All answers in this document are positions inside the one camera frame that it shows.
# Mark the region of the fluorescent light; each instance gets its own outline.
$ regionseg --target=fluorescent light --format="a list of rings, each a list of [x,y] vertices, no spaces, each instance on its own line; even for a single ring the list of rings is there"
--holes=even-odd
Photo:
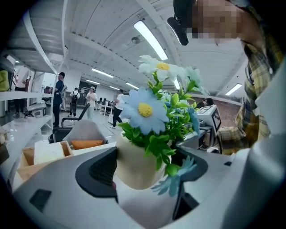
[[[178,90],[180,89],[180,85],[179,85],[179,82],[177,79],[174,81],[174,85],[175,85],[176,89],[178,89]]]
[[[147,28],[143,21],[138,21],[133,26],[149,42],[149,44],[152,46],[152,48],[155,50],[161,60],[168,59],[162,46],[159,44],[157,39],[154,37],[152,32]]]
[[[97,82],[94,82],[94,81],[90,81],[90,80],[86,80],[86,81],[91,82],[93,84],[100,84],[100,83],[97,83]]]
[[[228,93],[226,93],[225,95],[230,95],[232,93],[234,93],[238,88],[240,88],[242,85],[241,84],[236,84]]]
[[[102,74],[102,75],[108,76],[108,77],[110,77],[110,78],[113,78],[112,75],[107,74],[107,73],[102,72],[102,71],[99,71],[99,70],[97,70],[97,69],[95,69],[95,68],[93,68],[93,69],[91,69],[91,70],[94,71],[94,72],[97,72],[97,73],[99,73],[99,74]]]
[[[118,88],[115,88],[115,87],[111,87],[111,86],[109,86],[109,87],[119,91],[119,89],[118,89]]]
[[[126,83],[127,85],[134,87],[135,89],[139,89],[138,87],[135,87],[134,85],[130,84],[130,83]]]

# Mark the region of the cardboard box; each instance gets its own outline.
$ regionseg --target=cardboard box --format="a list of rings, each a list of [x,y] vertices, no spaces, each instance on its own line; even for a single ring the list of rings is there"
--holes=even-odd
[[[64,158],[72,157],[73,153],[72,153],[72,150],[71,150],[70,146],[68,145],[67,141],[62,141],[60,143],[63,147],[63,153],[65,155]],[[34,165],[34,147],[24,148],[23,153],[22,153],[22,158],[20,161],[20,165],[19,165],[17,172],[21,176],[23,181],[25,182],[31,176],[33,176],[36,172],[38,172],[43,167],[45,167],[46,165],[48,165],[54,161],[57,161],[57,160],[53,160],[53,161],[49,161],[46,163]]]

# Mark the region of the white flower pot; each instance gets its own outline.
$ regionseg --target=white flower pot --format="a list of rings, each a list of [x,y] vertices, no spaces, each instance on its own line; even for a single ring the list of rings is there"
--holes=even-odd
[[[163,177],[166,164],[162,163],[160,170],[156,171],[156,158],[154,155],[144,157],[144,147],[133,144],[122,133],[116,146],[118,156],[115,174],[130,188],[147,189]]]

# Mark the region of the blue daisy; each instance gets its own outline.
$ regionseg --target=blue daisy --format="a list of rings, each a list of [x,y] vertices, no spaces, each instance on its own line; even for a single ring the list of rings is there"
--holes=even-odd
[[[141,133],[147,135],[150,131],[160,134],[165,131],[165,123],[168,122],[167,111],[162,101],[157,99],[150,89],[140,87],[138,91],[130,90],[129,95],[122,97],[125,104],[122,105],[121,116],[130,119],[133,128],[139,127]]]

